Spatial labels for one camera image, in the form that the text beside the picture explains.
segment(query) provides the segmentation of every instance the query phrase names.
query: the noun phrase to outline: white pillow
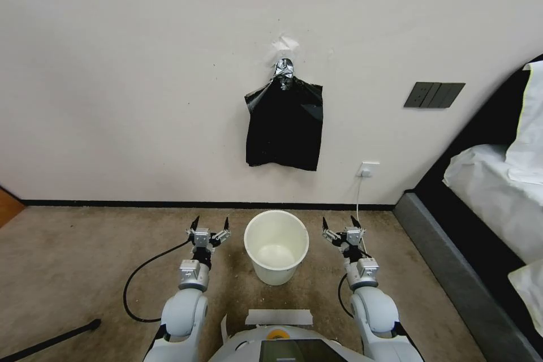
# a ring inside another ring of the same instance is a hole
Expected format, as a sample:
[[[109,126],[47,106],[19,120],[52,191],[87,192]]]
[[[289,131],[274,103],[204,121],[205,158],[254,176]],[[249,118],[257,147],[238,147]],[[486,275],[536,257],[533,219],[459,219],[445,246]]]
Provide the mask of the white pillow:
[[[543,176],[543,61],[524,66],[530,77],[524,90],[522,112],[516,139],[509,146],[505,161],[516,167],[515,173]]]

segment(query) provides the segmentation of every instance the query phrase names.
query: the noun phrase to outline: beige carpet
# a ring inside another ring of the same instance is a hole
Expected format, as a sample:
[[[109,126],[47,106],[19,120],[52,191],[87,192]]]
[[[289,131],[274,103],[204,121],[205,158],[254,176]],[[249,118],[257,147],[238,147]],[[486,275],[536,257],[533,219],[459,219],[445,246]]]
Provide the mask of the beige carpet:
[[[140,361],[158,328],[124,312],[122,292],[130,272],[146,259],[186,240],[185,229],[222,228],[232,237],[212,262],[209,310],[200,343],[207,360],[221,345],[219,323],[244,329],[250,308],[309,308],[313,329],[361,351],[353,321],[338,304],[343,258],[321,237],[321,217],[332,230],[350,212],[291,211],[309,231],[309,252],[289,283],[270,287],[254,274],[243,248],[243,231],[258,210],[27,208],[0,229],[2,282],[0,357],[64,331],[102,319],[102,326],[25,361]],[[390,212],[361,212],[369,253],[378,261],[380,288],[395,300],[402,323],[427,362],[483,361],[479,348],[426,263]],[[185,246],[149,264],[133,279],[128,302],[141,317],[155,318],[176,292]],[[347,285],[343,298],[348,302]]]

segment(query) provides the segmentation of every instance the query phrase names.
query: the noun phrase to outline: dark gray switch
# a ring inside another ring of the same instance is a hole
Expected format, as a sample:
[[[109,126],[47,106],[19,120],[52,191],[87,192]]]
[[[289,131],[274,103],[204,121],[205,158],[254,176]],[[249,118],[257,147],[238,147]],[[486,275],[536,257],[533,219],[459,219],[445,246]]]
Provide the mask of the dark gray switch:
[[[432,85],[432,82],[417,82],[403,107],[420,107]]]
[[[465,84],[463,83],[451,83],[449,84],[449,91],[447,92],[447,95],[445,96],[445,99],[441,102],[440,106],[441,108],[445,109],[447,107],[451,107],[454,100],[462,90]]]
[[[436,108],[441,107],[441,103],[445,100],[447,97],[447,94],[449,93],[449,90],[451,89],[450,83],[441,84],[439,89],[436,92],[436,95],[433,97],[432,101],[428,105],[429,108]]]
[[[432,101],[432,99],[434,99],[434,96],[436,95],[437,90],[439,89],[440,86],[441,86],[440,82],[434,82],[432,84],[432,86],[430,87],[430,90],[428,91],[428,94],[424,98],[420,107],[428,107],[430,105],[430,102]]]

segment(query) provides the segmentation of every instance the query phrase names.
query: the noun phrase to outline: plastic bucket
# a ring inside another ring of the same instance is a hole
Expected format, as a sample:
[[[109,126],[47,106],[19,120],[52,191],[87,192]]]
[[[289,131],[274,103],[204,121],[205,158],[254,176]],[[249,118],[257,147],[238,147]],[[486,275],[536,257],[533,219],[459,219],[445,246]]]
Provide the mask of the plastic bucket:
[[[243,242],[256,275],[271,286],[289,281],[309,249],[304,224],[281,210],[262,212],[251,219]]]

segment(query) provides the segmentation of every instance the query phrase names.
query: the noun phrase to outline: black baseboard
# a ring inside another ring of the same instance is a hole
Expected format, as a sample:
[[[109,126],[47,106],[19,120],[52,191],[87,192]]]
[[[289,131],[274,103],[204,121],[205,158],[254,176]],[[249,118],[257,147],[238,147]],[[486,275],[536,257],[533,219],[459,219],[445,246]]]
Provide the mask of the black baseboard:
[[[186,201],[70,201],[21,200],[27,206],[126,206],[132,208],[234,208],[356,210],[355,204],[297,204],[290,202],[186,202]],[[390,211],[394,205],[359,205],[359,210]]]

